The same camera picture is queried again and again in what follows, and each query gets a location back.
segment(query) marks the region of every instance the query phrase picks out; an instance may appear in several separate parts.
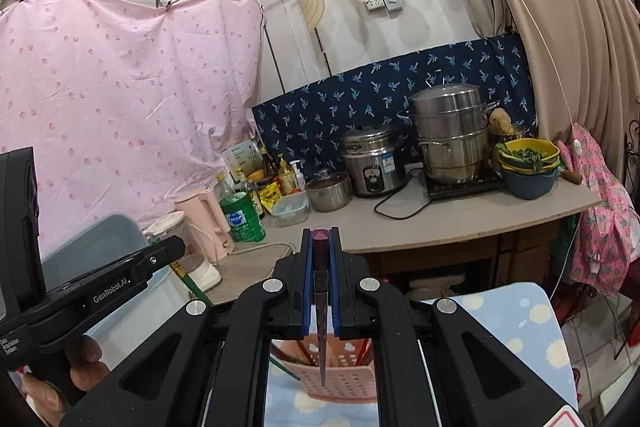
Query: pink bedsheet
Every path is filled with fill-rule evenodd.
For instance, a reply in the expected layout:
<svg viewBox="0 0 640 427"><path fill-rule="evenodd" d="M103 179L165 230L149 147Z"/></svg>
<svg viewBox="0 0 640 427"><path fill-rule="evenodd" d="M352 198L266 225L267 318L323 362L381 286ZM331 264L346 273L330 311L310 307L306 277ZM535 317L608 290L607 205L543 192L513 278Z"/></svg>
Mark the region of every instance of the pink bedsheet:
<svg viewBox="0 0 640 427"><path fill-rule="evenodd" d="M25 0L0 16L0 146L33 146L40 249L113 212L141 227L250 134L257 0Z"/></svg>

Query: wooden handle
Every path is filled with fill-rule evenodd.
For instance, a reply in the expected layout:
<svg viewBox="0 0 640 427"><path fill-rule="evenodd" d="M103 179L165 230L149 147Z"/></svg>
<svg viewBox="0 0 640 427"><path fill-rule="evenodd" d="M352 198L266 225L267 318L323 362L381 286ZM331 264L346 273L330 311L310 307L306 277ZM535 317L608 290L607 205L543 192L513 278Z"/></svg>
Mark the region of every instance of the wooden handle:
<svg viewBox="0 0 640 427"><path fill-rule="evenodd" d="M572 182L574 185L582 185L582 174L580 172L571 172L564 170L560 172L562 178L567 180L568 182Z"/></svg>

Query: finger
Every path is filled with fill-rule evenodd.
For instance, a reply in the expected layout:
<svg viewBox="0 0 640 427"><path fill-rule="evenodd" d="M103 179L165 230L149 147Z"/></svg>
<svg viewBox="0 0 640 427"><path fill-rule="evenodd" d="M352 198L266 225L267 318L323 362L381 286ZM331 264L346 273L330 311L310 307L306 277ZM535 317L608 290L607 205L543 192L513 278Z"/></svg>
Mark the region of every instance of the finger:
<svg viewBox="0 0 640 427"><path fill-rule="evenodd" d="M43 409L38 404L36 404L35 406L36 412L45 422L47 422L47 425L51 425L51 427L59 427L60 422L62 422L62 417L65 415L64 412L56 412L50 411L48 409Z"/></svg>
<svg viewBox="0 0 640 427"><path fill-rule="evenodd" d="M80 354L85 362L98 362L102 358L100 344L91 337L83 335L80 342Z"/></svg>
<svg viewBox="0 0 640 427"><path fill-rule="evenodd" d="M104 362L85 363L71 368L71 381L81 391L90 391L109 374Z"/></svg>
<svg viewBox="0 0 640 427"><path fill-rule="evenodd" d="M29 373L22 375L22 387L42 410L62 412L64 409L60 395L56 393L52 387L38 380L33 375Z"/></svg>

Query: plastic food container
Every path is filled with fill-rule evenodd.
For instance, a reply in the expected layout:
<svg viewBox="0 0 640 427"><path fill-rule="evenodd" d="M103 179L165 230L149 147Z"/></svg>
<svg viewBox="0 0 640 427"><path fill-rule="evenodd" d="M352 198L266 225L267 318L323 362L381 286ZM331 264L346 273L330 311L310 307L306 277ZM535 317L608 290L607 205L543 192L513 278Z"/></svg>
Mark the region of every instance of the plastic food container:
<svg viewBox="0 0 640 427"><path fill-rule="evenodd" d="M306 221L309 215L309 199L306 192L296 192L289 196L281 197L273 205L271 216L276 220L279 227L297 225Z"/></svg>

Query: condiment bottle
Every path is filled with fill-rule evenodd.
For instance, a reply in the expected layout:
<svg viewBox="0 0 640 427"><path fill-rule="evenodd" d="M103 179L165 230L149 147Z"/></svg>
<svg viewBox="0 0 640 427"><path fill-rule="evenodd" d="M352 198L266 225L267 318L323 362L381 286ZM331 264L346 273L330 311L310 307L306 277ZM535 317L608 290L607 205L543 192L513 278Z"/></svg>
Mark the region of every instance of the condiment bottle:
<svg viewBox="0 0 640 427"><path fill-rule="evenodd" d="M279 154L278 159L280 160L280 170L278 170L278 177L282 182L284 193L286 195L289 195L298 188L298 185L296 184L296 172L284 159L284 155Z"/></svg>
<svg viewBox="0 0 640 427"><path fill-rule="evenodd" d="M238 191L246 192L249 195L254 204L255 213L258 214L258 217L260 219L262 219L264 217L264 209L262 207L262 204L260 203L258 193L255 191L254 186L246 180L246 176L244 175L244 171L242 170L242 168L236 169L236 172L238 173L238 178L240 179L240 182L237 185Z"/></svg>
<svg viewBox="0 0 640 427"><path fill-rule="evenodd" d="M292 160L289 162L289 165L293 167L294 172L296 173L296 181L298 184L298 188L300 190L305 190L305 175L300 170L300 160Z"/></svg>
<svg viewBox="0 0 640 427"><path fill-rule="evenodd" d="M278 178L278 168L274 165L273 160L269 156L266 147L260 147L260 154L262 155L264 177L273 178L273 180L278 184L280 191L284 193L282 182L280 181L280 178Z"/></svg>
<svg viewBox="0 0 640 427"><path fill-rule="evenodd" d="M216 179L218 183L216 183L213 187L213 195L216 200L220 201L225 199L227 196L231 196L234 191L225 181L226 174L224 172L219 172L216 174Z"/></svg>

